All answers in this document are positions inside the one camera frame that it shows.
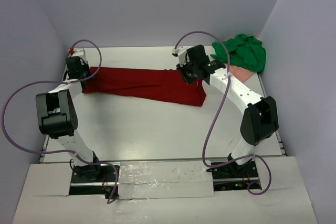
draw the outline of pink cloth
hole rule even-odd
[[[245,82],[248,80],[248,78],[250,78],[254,72],[242,68],[242,67],[238,67],[238,66],[234,66],[234,65],[230,65],[230,72],[241,82]]]

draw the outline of red cloth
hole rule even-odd
[[[102,92],[128,97],[202,106],[202,81],[186,84],[177,70],[100,68],[84,93]]]

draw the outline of clothing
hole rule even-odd
[[[100,68],[84,93],[102,92],[128,97],[202,106],[202,81],[186,84],[177,70]]]
[[[261,46],[262,42],[254,36],[239,34],[234,39],[224,41],[224,45],[230,53],[230,64],[243,67],[253,72],[262,72],[266,63],[266,51]],[[219,42],[212,44],[216,54],[211,55],[214,59],[227,63],[224,48]]]
[[[242,83],[247,81],[254,74],[254,72],[248,69],[235,65],[230,65],[230,72]]]

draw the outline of cable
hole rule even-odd
[[[247,177],[248,177],[248,182],[251,180],[250,174],[248,173],[248,171],[246,171]]]
[[[86,77],[86,78],[83,78],[83,79],[80,79],[80,80],[75,80],[75,81],[72,81],[71,83],[76,83],[76,82],[80,82],[80,81],[86,81],[92,77],[94,77],[98,71],[100,70],[100,67],[101,67],[101,62],[102,62],[102,56],[101,56],[101,51],[99,49],[99,47],[93,43],[91,40],[88,40],[88,39],[81,39],[77,42],[75,42],[73,44],[73,46],[70,48],[73,50],[74,46],[77,45],[78,43],[80,42],[88,42],[88,43],[91,43],[97,50],[98,50],[98,53],[99,53],[99,65],[98,65],[98,68],[96,69],[96,71],[91,74],[90,76]],[[10,135],[8,134],[7,132],[7,129],[6,129],[6,126],[5,126],[5,113],[6,113],[6,109],[8,107],[8,104],[9,102],[11,101],[11,99],[18,93],[20,92],[22,89],[25,89],[27,87],[30,87],[30,86],[33,86],[33,85],[36,85],[36,84],[42,84],[42,83],[52,83],[52,84],[68,84],[67,82],[59,82],[59,81],[35,81],[35,82],[31,82],[29,84],[26,84],[24,86],[22,86],[21,88],[17,89],[16,91],[14,91],[10,96],[9,98],[5,101],[4,103],[4,106],[2,108],[2,111],[1,111],[1,130],[4,134],[4,136],[7,138],[7,140],[12,144],[14,145],[16,148],[20,149],[21,151],[24,151],[24,152],[28,152],[28,153],[32,153],[32,154],[40,154],[40,155],[46,155],[46,154],[54,154],[54,153],[64,153],[64,152],[67,152],[67,153],[72,153],[74,155],[76,155],[76,158],[79,159],[80,161],[82,161],[83,163],[87,164],[87,165],[101,165],[101,164],[105,164],[105,165],[110,165],[115,173],[116,173],[116,181],[114,183],[114,186],[113,186],[113,190],[107,200],[107,204],[110,204],[112,202],[115,201],[112,200],[112,195],[114,194],[116,188],[117,188],[117,183],[118,183],[118,171],[117,171],[117,168],[110,164],[110,163],[107,163],[107,162],[97,162],[97,163],[91,163],[91,162],[88,162],[86,160],[84,160],[83,158],[81,158],[79,155],[77,155],[76,152],[72,151],[72,150],[58,150],[58,151],[35,151],[35,150],[30,150],[30,149],[27,149],[27,148],[24,148],[22,146],[20,146],[19,144],[15,143],[15,141],[10,137]]]
[[[102,181],[102,189],[105,190],[105,183],[107,184],[107,179],[106,179],[106,175],[103,175],[103,181]]]
[[[64,81],[67,78],[67,74],[68,74],[68,70],[64,72],[62,81]]]
[[[264,194],[265,192],[267,192],[267,190],[269,189],[270,185],[271,185],[271,182],[272,182],[272,175],[271,175],[271,171],[269,169],[269,166],[267,165],[266,161],[260,157],[259,155],[254,155],[254,154],[249,154],[249,155],[245,155],[245,156],[241,156],[241,157],[238,157],[238,158],[234,158],[234,159],[231,159],[230,161],[227,161],[227,162],[223,162],[223,163],[220,163],[220,164],[217,164],[217,165],[209,165],[206,163],[206,160],[205,160],[205,151],[206,151],[206,147],[208,145],[208,142],[209,142],[209,139],[210,139],[210,136],[211,136],[211,133],[212,133],[212,130],[215,126],[215,123],[218,119],[218,116],[222,110],[222,107],[224,105],[224,102],[226,100],[226,97],[227,97],[227,94],[229,92],[229,88],[230,88],[230,85],[231,85],[231,76],[229,74],[230,72],[230,54],[229,54],[229,51],[227,50],[226,46],[224,45],[224,43],[222,42],[221,39],[219,39],[218,37],[216,37],[215,35],[211,34],[211,33],[208,33],[206,31],[191,31],[190,33],[187,33],[185,34],[184,36],[182,36],[178,42],[176,43],[175,45],[175,49],[178,47],[178,45],[180,44],[180,42],[185,38],[187,37],[188,35],[190,34],[206,34],[206,35],[209,35],[210,37],[213,37],[214,39],[216,39],[220,44],[221,46],[224,48],[225,52],[226,52],[226,56],[227,56],[227,86],[226,86],[226,89],[225,89],[225,92],[224,92],[224,95],[223,95],[223,98],[222,98],[222,101],[220,102],[219,104],[219,107],[218,107],[218,110],[215,114],[215,117],[211,123],[211,126],[208,130],[208,134],[206,135],[206,138],[205,138],[205,141],[204,141],[204,145],[203,145],[203,150],[202,150],[202,161],[203,161],[203,164],[208,167],[208,168],[218,168],[218,167],[222,167],[222,166],[225,166],[225,165],[228,165],[228,164],[231,164],[237,160],[240,160],[240,159],[243,159],[243,158],[247,158],[247,157],[258,157],[261,159],[261,161],[265,164],[266,168],[267,168],[267,171],[268,171],[268,174],[269,174],[269,181],[268,181],[268,185],[267,187],[265,188],[265,190],[261,191],[260,193],[254,193],[252,191],[250,191],[250,185],[251,184],[254,184],[255,182],[252,182],[249,184],[249,186],[247,187],[247,190],[249,191],[249,193],[253,194],[253,195],[262,195]]]
[[[73,167],[72,167],[72,165],[71,165],[71,161],[74,161],[74,160],[73,160],[73,159],[70,159],[70,160],[69,160],[70,168],[71,168],[71,170],[74,170]]]

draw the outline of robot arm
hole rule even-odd
[[[89,149],[77,131],[78,119],[72,100],[85,88],[87,81],[74,82],[91,75],[83,49],[76,49],[66,59],[69,76],[66,84],[36,96],[38,126],[42,134],[59,142],[66,150],[75,151],[84,160],[96,163],[98,158]],[[70,153],[76,172],[94,180],[100,173],[100,166],[87,165]]]
[[[173,49],[173,56],[179,58],[176,68],[186,83],[191,84],[202,79],[222,93],[225,92],[228,85],[227,69],[218,60],[210,61],[204,46],[198,45],[189,49],[179,47]],[[229,155],[229,159],[233,159],[254,154],[258,145],[277,131],[279,126],[275,100],[251,91],[233,75],[229,75],[231,84],[227,96],[243,114],[241,139]],[[249,161],[250,158],[243,158],[236,163],[243,166]]]

